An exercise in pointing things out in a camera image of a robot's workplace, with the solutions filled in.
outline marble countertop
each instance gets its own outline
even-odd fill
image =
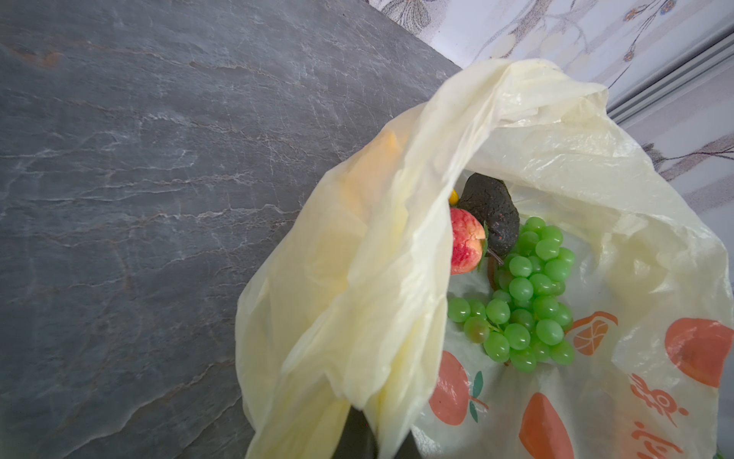
[[[10,1],[0,31],[4,458],[241,458],[239,293],[458,68],[358,0]]]

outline yellow fruit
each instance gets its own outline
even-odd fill
[[[457,194],[457,191],[453,189],[451,191],[451,197],[448,199],[448,204],[450,206],[456,206],[459,203],[459,195]]]

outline avocado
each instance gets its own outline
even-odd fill
[[[487,227],[487,248],[504,257],[517,242],[520,215],[502,180],[474,173],[466,181],[457,204]]]

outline printed green leaf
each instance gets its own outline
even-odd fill
[[[471,417],[474,418],[474,422],[479,422],[479,417],[476,414],[476,408],[474,407],[474,402],[469,402],[469,413],[471,413]]]
[[[474,398],[479,398],[479,394],[482,393],[483,387],[484,387],[484,377],[482,376],[482,372],[479,372],[474,377],[474,387],[471,389],[471,396]]]

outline translucent yellow plastic bag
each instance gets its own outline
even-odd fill
[[[381,458],[414,424],[429,457],[710,458],[734,322],[726,250],[605,105],[604,87],[549,62],[481,62],[326,173],[238,301],[247,457],[329,458],[353,405]],[[575,333],[607,327],[590,355],[580,335],[573,366],[520,375],[446,326],[447,199],[467,171],[505,180],[521,215],[573,241]],[[486,294],[473,276],[452,290]],[[467,353],[467,391],[486,373],[457,426],[428,403],[445,333]]]

